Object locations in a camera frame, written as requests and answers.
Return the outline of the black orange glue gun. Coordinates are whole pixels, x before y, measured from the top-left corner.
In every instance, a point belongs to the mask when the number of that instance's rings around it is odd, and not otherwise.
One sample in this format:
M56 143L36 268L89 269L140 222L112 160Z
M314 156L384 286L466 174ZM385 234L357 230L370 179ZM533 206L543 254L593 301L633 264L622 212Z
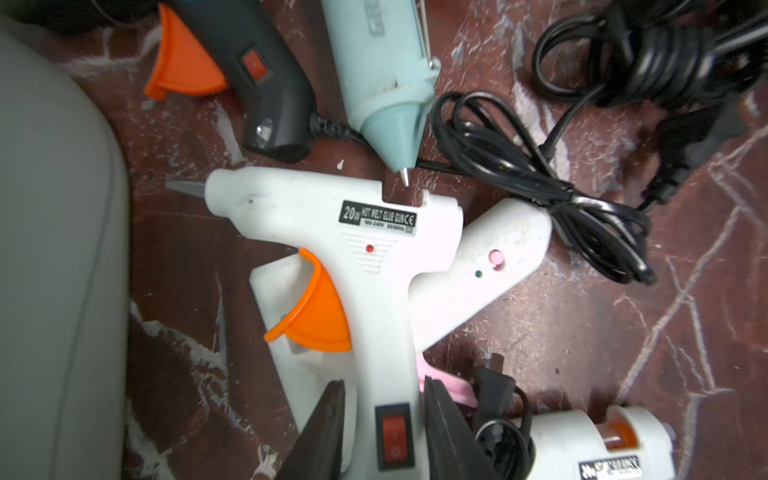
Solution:
M314 91L260 2L162 1L159 13L148 97L232 89L246 113L245 149L285 163L309 154Z

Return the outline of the white orange trigger glue gun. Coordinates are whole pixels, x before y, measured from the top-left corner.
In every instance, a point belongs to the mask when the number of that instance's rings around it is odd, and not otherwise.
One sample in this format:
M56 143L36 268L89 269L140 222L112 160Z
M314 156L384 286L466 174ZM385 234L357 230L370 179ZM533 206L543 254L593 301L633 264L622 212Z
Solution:
M351 479L426 479L409 287L447 270L463 212L423 191L418 206L390 204L378 181L266 167L217 169L168 188L204 199L245 238L302 248L326 269L340 298L357 367Z

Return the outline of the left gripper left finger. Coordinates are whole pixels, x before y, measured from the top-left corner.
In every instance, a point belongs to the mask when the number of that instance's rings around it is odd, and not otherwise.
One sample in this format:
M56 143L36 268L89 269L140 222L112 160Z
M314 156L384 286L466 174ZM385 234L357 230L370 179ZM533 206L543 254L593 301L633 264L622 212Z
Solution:
M341 477L345 386L341 380L325 387L276 480L336 480Z

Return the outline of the white pink glue gun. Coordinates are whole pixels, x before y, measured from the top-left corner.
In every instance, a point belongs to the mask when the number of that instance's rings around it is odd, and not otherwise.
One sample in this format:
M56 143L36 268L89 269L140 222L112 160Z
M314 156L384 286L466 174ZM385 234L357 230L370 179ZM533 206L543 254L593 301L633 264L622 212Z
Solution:
M504 199L464 228L448 270L412 281L409 302L420 382L440 380L454 402L478 405L468 381L430 366L423 352L535 272L551 234L552 221L544 210Z

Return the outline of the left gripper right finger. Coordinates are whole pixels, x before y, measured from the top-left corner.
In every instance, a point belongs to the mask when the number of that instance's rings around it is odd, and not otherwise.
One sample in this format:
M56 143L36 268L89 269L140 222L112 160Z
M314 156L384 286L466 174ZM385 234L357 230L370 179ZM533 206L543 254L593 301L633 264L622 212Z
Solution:
M424 380L424 424L431 479L497 479L445 385Z

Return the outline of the large mint glue gun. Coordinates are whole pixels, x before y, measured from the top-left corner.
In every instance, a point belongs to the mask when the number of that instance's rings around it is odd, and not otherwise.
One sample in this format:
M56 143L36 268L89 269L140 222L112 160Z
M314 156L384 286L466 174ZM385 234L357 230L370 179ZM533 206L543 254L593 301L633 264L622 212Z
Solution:
M440 61L423 1L323 0L349 126L410 185Z

